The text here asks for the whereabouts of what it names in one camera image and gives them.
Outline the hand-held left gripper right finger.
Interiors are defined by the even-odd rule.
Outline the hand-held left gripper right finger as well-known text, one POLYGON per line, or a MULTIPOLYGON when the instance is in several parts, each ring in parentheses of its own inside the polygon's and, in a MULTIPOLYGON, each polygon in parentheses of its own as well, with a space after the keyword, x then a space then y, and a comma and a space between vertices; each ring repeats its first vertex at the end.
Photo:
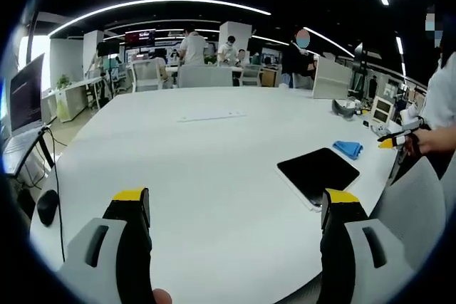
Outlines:
POLYGON ((402 242, 351 193, 323 191, 321 230, 320 303, 387 303, 412 277, 402 242))

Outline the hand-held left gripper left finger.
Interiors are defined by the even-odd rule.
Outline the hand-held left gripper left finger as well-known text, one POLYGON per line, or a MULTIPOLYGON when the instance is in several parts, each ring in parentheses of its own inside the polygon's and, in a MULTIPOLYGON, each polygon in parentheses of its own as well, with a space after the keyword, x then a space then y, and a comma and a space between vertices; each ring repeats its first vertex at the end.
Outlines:
POLYGON ((84 303, 153 303, 149 190, 116 194, 68 244, 58 277, 84 303))

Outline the person's right hand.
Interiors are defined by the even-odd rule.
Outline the person's right hand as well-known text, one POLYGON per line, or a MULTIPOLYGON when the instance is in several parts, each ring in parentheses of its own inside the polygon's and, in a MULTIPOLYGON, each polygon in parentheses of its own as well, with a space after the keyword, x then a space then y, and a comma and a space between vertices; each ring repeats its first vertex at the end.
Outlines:
POLYGON ((417 157, 426 154, 432 147, 432 130, 417 129, 405 136, 405 149, 407 155, 417 157))

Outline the person's left hand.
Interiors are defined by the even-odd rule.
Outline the person's left hand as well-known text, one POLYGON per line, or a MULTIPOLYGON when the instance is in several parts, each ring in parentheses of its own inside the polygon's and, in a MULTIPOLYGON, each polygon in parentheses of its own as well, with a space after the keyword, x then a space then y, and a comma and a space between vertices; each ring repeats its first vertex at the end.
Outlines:
POLYGON ((171 295, 166 290, 156 288, 153 290, 153 295, 157 304, 172 304, 171 295))

